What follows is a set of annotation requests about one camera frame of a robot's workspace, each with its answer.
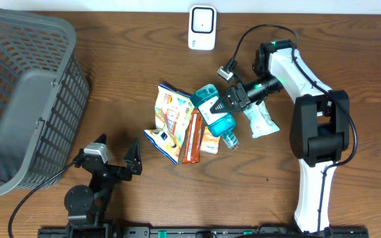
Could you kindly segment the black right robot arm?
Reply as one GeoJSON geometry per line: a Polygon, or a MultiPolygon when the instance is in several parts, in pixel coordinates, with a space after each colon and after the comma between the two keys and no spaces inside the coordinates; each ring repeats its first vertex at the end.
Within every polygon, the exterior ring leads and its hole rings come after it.
{"type": "Polygon", "coordinates": [[[302,233],[329,227],[328,204],[335,166],[349,146],[349,97],[323,84],[301,59],[291,40],[262,43],[253,70],[257,79],[238,81],[218,99],[213,114],[243,112],[284,89],[294,103],[290,146],[300,164],[294,221],[302,233]]]}

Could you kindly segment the orange brown snack bar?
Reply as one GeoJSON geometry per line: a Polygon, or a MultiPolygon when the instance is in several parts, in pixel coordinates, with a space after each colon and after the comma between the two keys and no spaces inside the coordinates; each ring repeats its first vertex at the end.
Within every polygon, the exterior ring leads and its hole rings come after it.
{"type": "Polygon", "coordinates": [[[188,128],[187,146],[183,164],[195,164],[200,162],[200,143],[203,125],[204,120],[200,115],[199,110],[194,109],[192,111],[192,117],[188,128]]]}

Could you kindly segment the blue mouthwash bottle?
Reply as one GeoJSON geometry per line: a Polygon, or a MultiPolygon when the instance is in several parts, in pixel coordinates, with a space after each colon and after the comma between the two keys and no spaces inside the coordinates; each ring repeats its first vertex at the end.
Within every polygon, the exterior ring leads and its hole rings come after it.
{"type": "Polygon", "coordinates": [[[194,107],[200,112],[208,130],[214,137],[221,137],[230,150],[239,146],[239,141],[233,130],[237,126],[234,117],[229,112],[212,113],[210,109],[220,99],[219,92],[213,84],[207,84],[190,96],[194,107]]]}

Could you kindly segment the yellow snack bag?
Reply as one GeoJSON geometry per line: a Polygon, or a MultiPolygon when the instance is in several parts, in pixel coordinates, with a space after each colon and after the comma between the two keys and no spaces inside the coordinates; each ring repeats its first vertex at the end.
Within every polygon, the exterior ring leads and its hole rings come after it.
{"type": "Polygon", "coordinates": [[[191,96],[160,83],[154,109],[155,129],[144,130],[144,135],[176,165],[194,110],[191,96]]]}

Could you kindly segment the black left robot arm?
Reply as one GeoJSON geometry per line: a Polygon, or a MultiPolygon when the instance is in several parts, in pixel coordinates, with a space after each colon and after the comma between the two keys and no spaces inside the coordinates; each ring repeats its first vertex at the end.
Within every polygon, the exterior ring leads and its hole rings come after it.
{"type": "Polygon", "coordinates": [[[101,134],[73,160],[74,166],[90,172],[88,185],[77,185],[65,195],[64,206],[68,212],[66,226],[68,237],[118,237],[117,226],[105,220],[112,193],[122,181],[130,181],[142,173],[140,141],[134,140],[124,156],[126,166],[110,165],[106,134],[101,134]]]}

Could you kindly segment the small orange packet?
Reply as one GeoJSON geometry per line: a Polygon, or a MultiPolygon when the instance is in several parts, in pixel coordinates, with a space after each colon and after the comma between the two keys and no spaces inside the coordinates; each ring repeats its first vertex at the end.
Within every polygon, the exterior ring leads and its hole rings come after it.
{"type": "Polygon", "coordinates": [[[219,149],[220,137],[214,137],[208,127],[204,128],[200,150],[205,153],[217,154],[219,149]]]}

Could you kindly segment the white tissue pack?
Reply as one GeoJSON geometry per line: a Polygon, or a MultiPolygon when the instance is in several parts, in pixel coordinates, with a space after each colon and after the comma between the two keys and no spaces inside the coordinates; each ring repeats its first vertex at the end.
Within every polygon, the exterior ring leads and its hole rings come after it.
{"type": "Polygon", "coordinates": [[[252,138],[254,139],[280,130],[272,120],[264,101],[261,101],[259,104],[257,102],[250,104],[243,113],[249,119],[252,138]]]}

